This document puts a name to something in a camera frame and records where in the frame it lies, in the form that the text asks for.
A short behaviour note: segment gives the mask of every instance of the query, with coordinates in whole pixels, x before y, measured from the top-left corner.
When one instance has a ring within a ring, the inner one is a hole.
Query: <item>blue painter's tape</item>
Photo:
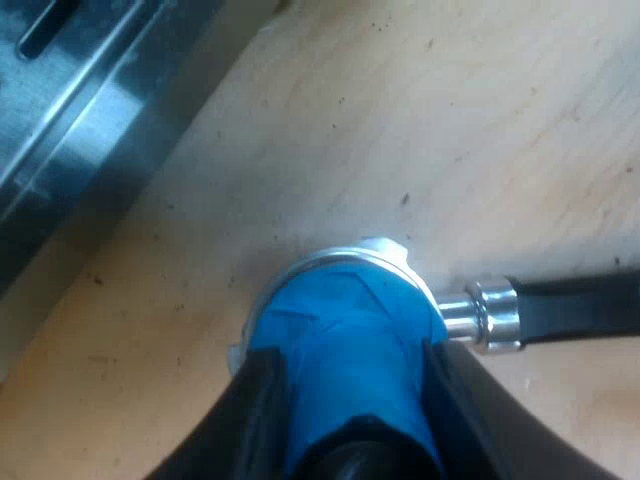
[[[441,465],[420,406],[422,349],[447,330],[424,295],[367,264],[297,275],[258,318],[249,348],[287,358],[290,429],[285,473],[351,418],[375,415],[411,436]]]

